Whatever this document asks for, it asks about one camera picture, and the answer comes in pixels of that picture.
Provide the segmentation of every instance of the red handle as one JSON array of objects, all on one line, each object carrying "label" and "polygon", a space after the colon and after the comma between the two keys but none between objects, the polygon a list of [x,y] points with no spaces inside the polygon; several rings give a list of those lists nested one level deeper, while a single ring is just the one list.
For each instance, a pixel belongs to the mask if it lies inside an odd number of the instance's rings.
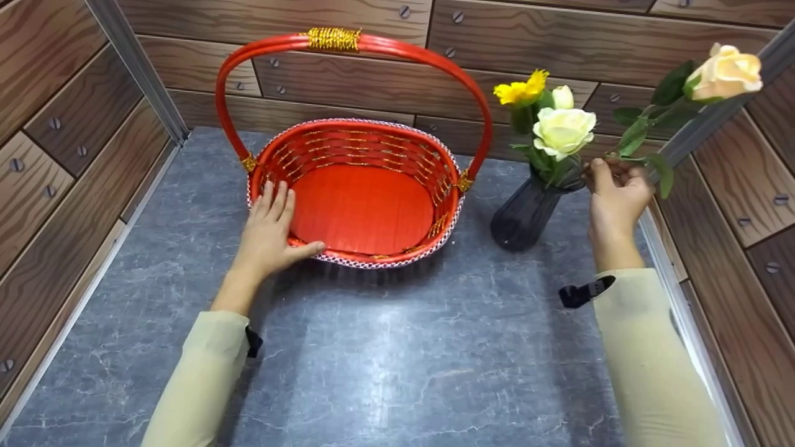
[{"label": "red handle", "polygon": [[450,60],[428,51],[427,49],[420,48],[416,45],[407,44],[405,42],[388,39],[386,37],[376,37],[370,35],[359,35],[356,32],[342,29],[313,29],[308,34],[289,34],[284,36],[276,36],[261,41],[252,42],[243,46],[237,51],[233,52],[221,65],[218,73],[218,79],[215,82],[215,108],[218,111],[218,117],[223,127],[223,131],[227,134],[232,147],[235,149],[240,161],[247,171],[251,172],[256,166],[256,161],[251,157],[251,154],[243,145],[240,136],[235,130],[235,125],[229,116],[229,109],[227,108],[226,85],[229,73],[242,62],[249,60],[256,56],[270,54],[274,52],[284,52],[299,49],[328,49],[334,47],[330,41],[334,40],[333,36],[343,34],[355,41],[347,41],[348,44],[345,49],[341,51],[366,51],[378,52],[381,54],[389,54],[391,56],[399,56],[416,62],[425,63],[433,67],[439,68],[443,72],[453,76],[461,82],[467,90],[469,90],[480,106],[480,111],[483,113],[483,136],[480,138],[478,150],[475,152],[475,157],[469,165],[469,168],[464,170],[462,174],[462,183],[466,189],[468,184],[475,180],[480,166],[489,151],[491,145],[491,111],[489,109],[486,96],[480,91],[480,87],[475,81],[458,65],[452,63]]}]

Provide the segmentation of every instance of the hand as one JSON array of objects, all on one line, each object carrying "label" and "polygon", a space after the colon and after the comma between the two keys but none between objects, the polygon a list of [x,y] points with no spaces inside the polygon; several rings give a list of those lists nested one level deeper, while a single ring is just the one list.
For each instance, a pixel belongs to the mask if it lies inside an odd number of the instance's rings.
[{"label": "hand", "polygon": [[287,235],[295,212],[296,194],[292,189],[288,191],[287,184],[282,181],[273,203],[272,199],[273,183],[268,181],[262,195],[251,207],[238,254],[210,310],[248,315],[257,288],[265,278],[326,249],[322,242],[308,243],[303,247],[288,246]]},{"label": "hand", "polygon": [[295,212],[296,193],[288,190],[282,181],[273,203],[272,197],[273,183],[268,181],[262,195],[251,207],[238,254],[230,269],[238,278],[250,278],[257,286],[269,275],[326,249],[322,242],[302,247],[288,246],[287,235]]},{"label": "hand", "polygon": [[591,190],[591,226],[588,235],[597,269],[644,267],[634,245],[634,229],[654,195],[646,170],[617,159],[597,158],[583,175]]}]

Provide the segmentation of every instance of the black strap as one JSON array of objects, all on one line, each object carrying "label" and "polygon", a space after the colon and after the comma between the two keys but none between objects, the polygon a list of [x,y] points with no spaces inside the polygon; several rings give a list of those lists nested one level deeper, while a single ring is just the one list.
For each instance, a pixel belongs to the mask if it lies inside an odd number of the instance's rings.
[{"label": "black strap", "polygon": [[260,337],[256,332],[252,331],[248,326],[246,326],[246,339],[249,342],[249,351],[248,354],[246,354],[246,357],[249,359],[256,359],[257,354],[259,353],[259,348],[261,348],[262,344],[265,342],[262,341],[262,337]]},{"label": "black strap", "polygon": [[589,282],[585,286],[565,286],[558,290],[560,301],[566,309],[578,309],[598,297],[615,282],[615,276],[608,275]]}]

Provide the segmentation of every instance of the vase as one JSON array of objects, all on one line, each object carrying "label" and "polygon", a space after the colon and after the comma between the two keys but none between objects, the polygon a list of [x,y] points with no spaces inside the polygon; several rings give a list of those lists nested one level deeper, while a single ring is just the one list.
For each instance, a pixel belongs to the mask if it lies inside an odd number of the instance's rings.
[{"label": "vase", "polygon": [[584,186],[579,179],[567,188],[548,186],[531,167],[530,178],[491,218],[491,237],[505,250],[529,250],[544,232],[558,200]]}]

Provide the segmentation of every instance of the flower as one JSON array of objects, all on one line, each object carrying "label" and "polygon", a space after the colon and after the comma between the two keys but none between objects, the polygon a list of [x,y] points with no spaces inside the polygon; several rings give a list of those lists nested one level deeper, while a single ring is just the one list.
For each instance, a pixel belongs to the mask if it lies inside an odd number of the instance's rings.
[{"label": "flower", "polygon": [[702,103],[714,103],[742,93],[759,91],[762,62],[731,45],[714,44],[707,59],[688,77],[684,93]]},{"label": "flower", "polygon": [[494,86],[494,95],[499,98],[499,103],[502,105],[529,106],[535,103],[544,91],[547,76],[549,76],[549,72],[546,70],[536,70],[530,75],[527,82],[512,82],[510,85],[499,84]]},{"label": "flower", "polygon": [[576,154],[594,139],[591,132],[596,125],[596,114],[581,109],[543,108],[533,126],[536,138],[533,145],[543,150],[555,161]]},{"label": "flower", "polygon": [[561,85],[552,90],[552,97],[555,99],[556,109],[573,109],[574,95],[568,85]]}]

